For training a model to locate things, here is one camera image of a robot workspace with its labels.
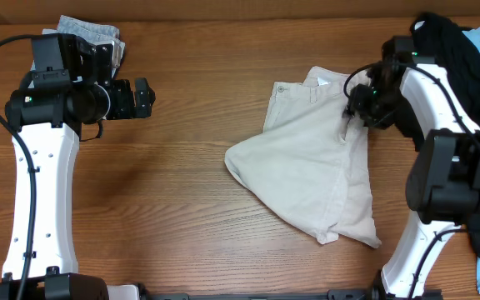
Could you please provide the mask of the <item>beige khaki shorts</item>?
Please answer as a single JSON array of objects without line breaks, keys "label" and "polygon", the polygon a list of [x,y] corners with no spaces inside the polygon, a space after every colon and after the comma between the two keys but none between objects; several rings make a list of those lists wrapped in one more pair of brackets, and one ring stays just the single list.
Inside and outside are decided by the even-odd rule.
[{"label": "beige khaki shorts", "polygon": [[368,173],[368,128],[343,91],[368,84],[312,67],[303,82],[275,82],[262,133],[230,147],[232,176],[282,220],[327,244],[345,236],[378,248]]}]

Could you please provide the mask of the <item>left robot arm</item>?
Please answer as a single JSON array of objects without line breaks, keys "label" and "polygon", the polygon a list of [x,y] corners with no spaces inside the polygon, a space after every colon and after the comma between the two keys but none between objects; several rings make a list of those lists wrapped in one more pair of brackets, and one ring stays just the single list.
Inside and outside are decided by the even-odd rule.
[{"label": "left robot arm", "polygon": [[68,33],[32,35],[33,65],[0,112],[12,135],[16,192],[0,299],[145,299],[141,284],[83,275],[73,244],[73,170],[82,128],[148,118],[145,78],[117,80],[122,49]]}]

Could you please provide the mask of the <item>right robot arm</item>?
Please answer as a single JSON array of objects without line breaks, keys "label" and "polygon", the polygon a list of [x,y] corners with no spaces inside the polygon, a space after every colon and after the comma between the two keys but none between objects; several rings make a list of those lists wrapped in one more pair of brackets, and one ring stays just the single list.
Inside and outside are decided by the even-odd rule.
[{"label": "right robot arm", "polygon": [[[411,37],[382,45],[382,59],[364,66],[368,85],[343,89],[347,114],[370,128],[417,122],[424,140],[407,177],[410,214],[390,260],[366,290],[339,290],[351,299],[439,299],[425,282],[449,239],[466,232],[480,210],[480,127],[465,113],[434,57],[416,51]],[[405,119],[402,108],[410,108]]]}]

